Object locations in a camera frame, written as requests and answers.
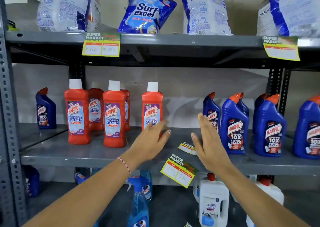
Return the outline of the blue red-capped toilet bottle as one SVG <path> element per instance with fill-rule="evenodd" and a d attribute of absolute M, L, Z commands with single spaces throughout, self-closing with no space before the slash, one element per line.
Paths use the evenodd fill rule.
<path fill-rule="evenodd" d="M 36 94 L 37 124 L 39 129 L 56 129 L 56 104 L 48 96 L 48 88 L 40 89 Z"/>

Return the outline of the grey metal shelf rack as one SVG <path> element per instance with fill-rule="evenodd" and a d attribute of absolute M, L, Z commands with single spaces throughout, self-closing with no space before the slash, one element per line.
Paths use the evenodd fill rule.
<path fill-rule="evenodd" d="M 320 94 L 320 37 L 298 39 L 301 61 L 269 58 L 257 36 L 257 14 L 264 0 L 225 0 L 233 36 L 182 34 L 185 15 L 181 0 L 160 34 L 121 34 L 119 57 L 82 56 L 84 33 L 43 32 L 36 25 L 39 0 L 0 0 L 0 154 L 5 167 L 2 183 L 9 180 L 9 210 L 5 226 L 21 226 L 75 186 L 72 173 L 89 174 L 128 149 L 141 132 L 142 94 L 148 81 L 159 83 L 164 94 L 164 119 L 173 136 L 154 160 L 141 165 L 150 170 L 155 197 L 151 202 L 151 226 L 199 226 L 192 187 L 185 189 L 160 173 L 171 153 L 186 158 L 200 171 L 196 156 L 182 152 L 191 144 L 190 133 L 199 133 L 197 114 L 202 100 L 216 92 L 222 104 L 230 95 L 244 92 L 250 108 L 248 143 L 252 137 L 254 100 L 262 93 L 280 93 L 279 111 L 288 122 L 284 153 L 263 157 L 246 149 L 231 155 L 244 174 L 270 175 L 285 194 L 285 206 L 312 226 L 320 227 L 320 160 L 293 155 L 293 133 L 302 103 Z M 13 21 L 20 31 L 8 31 Z M 131 92 L 131 129 L 125 148 L 103 146 L 103 132 L 92 132 L 91 142 L 67 142 L 64 91 L 69 79 L 93 82 L 107 90 L 109 80 L 120 80 Z M 57 128 L 39 129 L 35 96 L 42 88 L 56 104 Z M 24 165 L 40 174 L 40 194 L 26 196 Z"/>

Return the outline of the person's right hand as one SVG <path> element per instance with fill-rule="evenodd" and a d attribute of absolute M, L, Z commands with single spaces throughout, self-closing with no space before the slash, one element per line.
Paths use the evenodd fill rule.
<path fill-rule="evenodd" d="M 201 130 L 203 155 L 198 155 L 205 168 L 221 177 L 232 163 L 222 145 L 220 136 L 214 126 L 202 113 L 198 114 L 198 122 Z"/>

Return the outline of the blue detergent pouch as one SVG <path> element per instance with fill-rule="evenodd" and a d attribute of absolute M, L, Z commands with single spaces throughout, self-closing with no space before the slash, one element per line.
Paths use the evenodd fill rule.
<path fill-rule="evenodd" d="M 176 6 L 174 0 L 129 0 L 118 32 L 159 34 Z"/>

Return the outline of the white red-capped cleaner bottle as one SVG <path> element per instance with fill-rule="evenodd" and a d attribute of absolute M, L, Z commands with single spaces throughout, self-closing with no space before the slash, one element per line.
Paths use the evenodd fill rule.
<path fill-rule="evenodd" d="M 226 227 L 230 192 L 227 186 L 207 173 L 199 183 L 199 212 L 201 227 Z"/>
<path fill-rule="evenodd" d="M 277 186 L 272 183 L 271 176 L 262 175 L 258 177 L 256 175 L 250 175 L 249 179 L 279 204 L 284 205 L 284 194 Z"/>

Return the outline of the white detergent packet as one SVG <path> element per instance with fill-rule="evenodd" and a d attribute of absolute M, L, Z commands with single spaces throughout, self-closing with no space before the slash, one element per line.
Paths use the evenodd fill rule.
<path fill-rule="evenodd" d="M 257 36 L 278 36 L 278 30 L 270 10 L 270 0 L 264 0 L 259 7 Z"/>
<path fill-rule="evenodd" d="M 94 32 L 101 30 L 101 5 L 100 0 L 90 0 L 87 31 Z"/>

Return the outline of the blue refill pouch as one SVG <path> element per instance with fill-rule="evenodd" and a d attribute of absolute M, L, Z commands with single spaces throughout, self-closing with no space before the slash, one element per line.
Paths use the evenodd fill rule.
<path fill-rule="evenodd" d="M 84 176 L 83 174 L 81 174 L 80 172 L 77 172 L 75 174 L 75 182 L 77 185 L 83 183 L 84 181 L 86 181 L 88 179 L 88 177 Z"/>
<path fill-rule="evenodd" d="M 37 197 L 40 194 L 40 174 L 36 168 L 24 165 L 23 170 L 26 180 L 26 196 L 28 198 Z"/>

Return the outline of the person's right forearm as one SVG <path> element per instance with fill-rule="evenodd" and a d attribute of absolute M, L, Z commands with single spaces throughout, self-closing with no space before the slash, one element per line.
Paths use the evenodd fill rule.
<path fill-rule="evenodd" d="M 214 170 L 256 227 L 310 227 L 245 177 L 232 163 Z"/>

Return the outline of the person's left hand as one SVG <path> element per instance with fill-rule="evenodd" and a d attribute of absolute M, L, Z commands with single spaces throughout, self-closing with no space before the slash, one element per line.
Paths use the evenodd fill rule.
<path fill-rule="evenodd" d="M 166 130 L 168 120 L 152 126 L 149 124 L 136 138 L 131 147 L 120 158 L 126 163 L 130 172 L 133 172 L 142 163 L 152 160 L 164 147 L 157 147 L 157 142 Z"/>

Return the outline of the red bathroom cleaner bottle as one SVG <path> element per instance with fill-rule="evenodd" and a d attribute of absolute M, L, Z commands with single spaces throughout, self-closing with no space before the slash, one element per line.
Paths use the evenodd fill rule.
<path fill-rule="evenodd" d="M 69 89 L 64 92 L 68 121 L 68 142 L 86 145 L 91 142 L 89 128 L 89 94 L 81 79 L 69 79 Z"/>
<path fill-rule="evenodd" d="M 125 102 L 125 131 L 130 131 L 130 92 L 125 89 L 123 86 L 121 86 L 121 91 L 124 92 L 126 102 Z"/>
<path fill-rule="evenodd" d="M 90 131 L 103 131 L 103 93 L 100 88 L 90 88 L 89 94 L 89 128 Z"/>
<path fill-rule="evenodd" d="M 147 91 L 142 95 L 142 130 L 150 123 L 154 126 L 163 121 L 163 98 L 158 82 L 149 81 Z"/>
<path fill-rule="evenodd" d="M 121 91 L 120 81 L 109 80 L 108 90 L 103 93 L 104 105 L 104 146 L 109 148 L 123 148 L 125 139 L 125 99 Z"/>

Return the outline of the person's left forearm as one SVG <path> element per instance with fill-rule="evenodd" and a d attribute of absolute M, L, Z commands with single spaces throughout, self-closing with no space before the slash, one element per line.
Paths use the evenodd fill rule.
<path fill-rule="evenodd" d="M 128 166 L 119 157 L 22 227 L 93 227 L 129 175 Z"/>

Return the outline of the row of blue cleaner bottles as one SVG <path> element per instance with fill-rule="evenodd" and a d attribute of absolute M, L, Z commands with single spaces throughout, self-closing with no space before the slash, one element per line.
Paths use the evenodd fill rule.
<path fill-rule="evenodd" d="M 204 103 L 204 116 L 218 132 L 226 152 L 243 155 L 249 147 L 249 114 L 242 103 L 243 93 L 228 98 L 222 110 L 215 110 L 212 100 L 215 92 L 208 95 Z M 279 94 L 262 94 L 256 101 L 253 120 L 254 152 L 260 156 L 278 157 L 284 144 L 287 122 L 277 110 Z"/>

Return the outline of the white blue detergent bag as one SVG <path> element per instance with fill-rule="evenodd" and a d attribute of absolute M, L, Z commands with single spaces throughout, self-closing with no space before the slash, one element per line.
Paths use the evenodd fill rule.
<path fill-rule="evenodd" d="M 182 0 L 183 34 L 232 36 L 225 0 Z"/>
<path fill-rule="evenodd" d="M 320 0 L 269 0 L 279 36 L 320 37 Z"/>
<path fill-rule="evenodd" d="M 87 31 L 91 0 L 40 0 L 37 25 L 43 32 Z"/>

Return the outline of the blue glass cleaner spray bottle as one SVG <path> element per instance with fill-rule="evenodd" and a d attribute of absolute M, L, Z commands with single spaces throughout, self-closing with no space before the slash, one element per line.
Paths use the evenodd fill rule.
<path fill-rule="evenodd" d="M 149 227 L 149 208 L 143 193 L 143 183 L 146 179 L 142 176 L 130 176 L 126 181 L 129 188 L 134 187 L 132 210 L 127 227 Z"/>
<path fill-rule="evenodd" d="M 153 196 L 153 182 L 151 171 L 142 171 L 140 170 L 140 176 L 144 177 L 146 180 L 143 183 L 143 193 L 146 197 L 146 201 L 150 203 Z"/>

